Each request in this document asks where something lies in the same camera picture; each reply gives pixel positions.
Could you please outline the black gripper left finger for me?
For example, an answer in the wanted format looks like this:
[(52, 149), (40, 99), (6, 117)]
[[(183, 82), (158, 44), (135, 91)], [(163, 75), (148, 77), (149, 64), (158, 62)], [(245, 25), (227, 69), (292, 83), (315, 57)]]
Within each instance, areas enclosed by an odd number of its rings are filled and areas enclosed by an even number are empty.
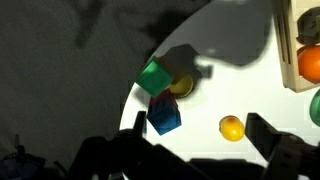
[(139, 136), (142, 136), (145, 132), (145, 124), (146, 124), (146, 112), (145, 111), (139, 111), (137, 113), (135, 123), (133, 126), (133, 129), (136, 131), (136, 133)]

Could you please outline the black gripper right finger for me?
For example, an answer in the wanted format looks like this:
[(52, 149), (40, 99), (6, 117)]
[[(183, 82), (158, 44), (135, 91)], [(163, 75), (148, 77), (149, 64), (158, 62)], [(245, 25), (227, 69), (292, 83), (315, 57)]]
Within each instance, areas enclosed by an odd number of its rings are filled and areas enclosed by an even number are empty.
[(280, 140), (281, 133), (257, 113), (247, 115), (245, 135), (265, 160)]

